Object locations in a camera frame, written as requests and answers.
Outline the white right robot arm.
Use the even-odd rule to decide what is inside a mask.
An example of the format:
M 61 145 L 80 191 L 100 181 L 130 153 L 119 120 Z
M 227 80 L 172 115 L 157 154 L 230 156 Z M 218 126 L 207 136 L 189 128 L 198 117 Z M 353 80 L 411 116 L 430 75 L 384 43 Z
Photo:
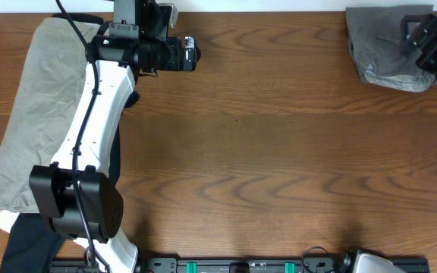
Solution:
M 407 15 L 401 21 L 401 52 L 416 58 L 416 66 L 437 78 L 437 17 L 434 14 Z M 336 272 L 403 273 L 429 272 L 426 259 L 387 259 L 379 254 L 358 249 L 349 252 Z

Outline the grey shorts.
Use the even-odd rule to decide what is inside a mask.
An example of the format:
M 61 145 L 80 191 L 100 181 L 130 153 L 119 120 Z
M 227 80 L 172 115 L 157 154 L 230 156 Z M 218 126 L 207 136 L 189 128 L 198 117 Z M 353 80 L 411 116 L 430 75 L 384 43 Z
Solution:
M 365 83 L 420 93 L 435 76 L 416 66 L 417 53 L 401 53 L 401 20 L 432 12 L 431 5 L 349 7 L 346 9 L 348 51 Z

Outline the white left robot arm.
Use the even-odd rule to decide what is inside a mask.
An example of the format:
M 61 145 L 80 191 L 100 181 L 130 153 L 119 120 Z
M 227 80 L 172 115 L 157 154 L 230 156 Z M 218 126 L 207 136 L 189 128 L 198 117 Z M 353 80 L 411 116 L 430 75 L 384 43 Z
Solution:
M 120 0 L 112 20 L 83 43 L 86 82 L 70 129 L 50 165 L 33 167 L 30 189 L 45 226 L 86 240 L 81 271 L 139 272 L 138 248 L 121 229 L 124 200 L 109 177 L 121 115 L 139 98 L 140 77 L 194 71 L 193 37 L 171 37 L 172 3 Z

